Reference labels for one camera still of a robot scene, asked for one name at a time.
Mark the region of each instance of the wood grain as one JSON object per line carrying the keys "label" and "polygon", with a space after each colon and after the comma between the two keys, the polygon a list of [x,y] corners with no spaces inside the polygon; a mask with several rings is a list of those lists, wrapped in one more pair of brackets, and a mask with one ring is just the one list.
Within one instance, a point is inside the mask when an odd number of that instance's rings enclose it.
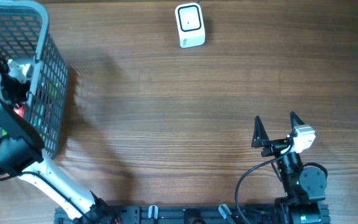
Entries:
{"label": "wood grain", "polygon": [[[179,3],[46,5],[70,65],[56,163],[111,204],[232,205],[265,160],[254,117],[282,138],[293,110],[316,130],[302,158],[329,170],[333,223],[358,223],[358,2],[205,1],[206,43],[185,50]],[[240,192],[281,196],[271,167]],[[0,183],[0,223],[51,223],[57,206]]]}

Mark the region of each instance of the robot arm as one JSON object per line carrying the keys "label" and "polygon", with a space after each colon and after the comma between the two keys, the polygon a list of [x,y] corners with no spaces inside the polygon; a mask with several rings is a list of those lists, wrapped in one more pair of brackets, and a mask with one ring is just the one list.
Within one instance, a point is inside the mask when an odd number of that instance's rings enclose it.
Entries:
{"label": "robot arm", "polygon": [[280,223],[329,223],[318,202],[326,198],[327,170],[314,162],[303,164],[300,153],[308,149],[316,136],[314,129],[290,113],[292,132],[286,139],[270,140],[259,116],[255,118],[252,147],[262,148],[262,157],[274,156],[285,196],[276,198]]}
{"label": "robot arm", "polygon": [[28,183],[39,188],[43,193],[47,194],[52,200],[58,203],[72,220],[81,218],[82,214],[70,204],[67,199],[64,199],[60,194],[51,188],[46,182],[41,180],[38,176],[32,175],[29,172],[35,172],[48,180],[53,186],[58,189],[63,195],[67,195],[72,203],[74,203],[83,213],[87,213],[91,206],[95,204],[95,199],[92,193],[75,183],[69,176],[66,175],[56,164],[49,158],[45,149],[42,150],[42,162],[35,162],[23,170],[22,175],[18,178],[27,181]]}
{"label": "robot arm", "polygon": [[115,219],[114,211],[59,169],[44,147],[35,129],[0,99],[0,175],[10,175],[0,180],[18,177],[38,187],[65,209],[74,223]]}

